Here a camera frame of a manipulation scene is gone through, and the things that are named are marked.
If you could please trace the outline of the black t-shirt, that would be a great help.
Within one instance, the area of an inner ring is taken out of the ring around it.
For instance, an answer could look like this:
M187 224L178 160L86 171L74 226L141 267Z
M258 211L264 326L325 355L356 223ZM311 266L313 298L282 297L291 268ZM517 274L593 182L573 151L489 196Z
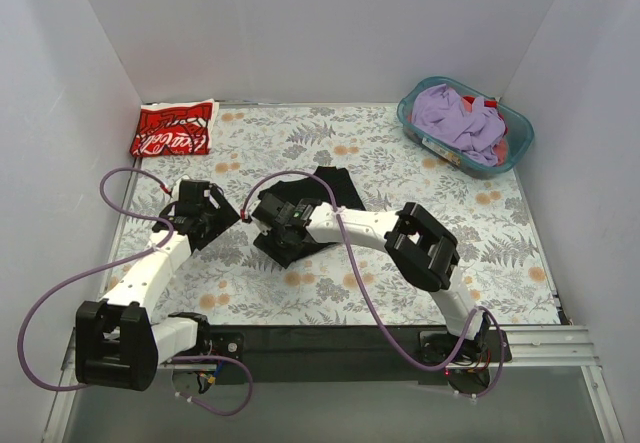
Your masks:
M297 204L303 198L317 198L322 201L321 204L329 204L332 200L335 200L338 206L344 206L348 209L363 210L365 208L364 203L358 195L358 192L351 180L349 172L344 168L336 167L317 167L311 177L304 177L294 181L279 181L260 191L256 201L256 206L251 210L251 217L260 200L265 196L276 196L281 200L288 201L293 204ZM324 244L325 248L332 245L330 242ZM305 259L319 252L276 253L268 250L263 253L281 267L287 268L291 263Z

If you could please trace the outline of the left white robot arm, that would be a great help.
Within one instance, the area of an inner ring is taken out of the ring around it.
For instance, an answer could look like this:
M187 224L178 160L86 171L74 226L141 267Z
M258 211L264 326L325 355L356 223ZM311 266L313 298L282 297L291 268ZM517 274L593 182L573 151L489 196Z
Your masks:
M75 316L75 376L85 385L146 390L158 366L175 356L205 361L213 349L206 316L151 314L177 270L240 216L214 183L183 179L155 219L145 254L100 300Z

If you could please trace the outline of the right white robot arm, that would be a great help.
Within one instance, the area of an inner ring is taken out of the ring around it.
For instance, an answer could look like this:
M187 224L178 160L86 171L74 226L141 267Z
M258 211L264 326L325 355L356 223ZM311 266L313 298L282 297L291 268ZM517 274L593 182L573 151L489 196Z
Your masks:
M398 211L370 212L305 198L296 205L267 193L243 214L260 234L255 245L280 266L320 249L349 242L388 255L401 276L430 294L446 333L429 337L443 352L475 360L489 347L490 320L475 306L459 271L457 239L417 203Z

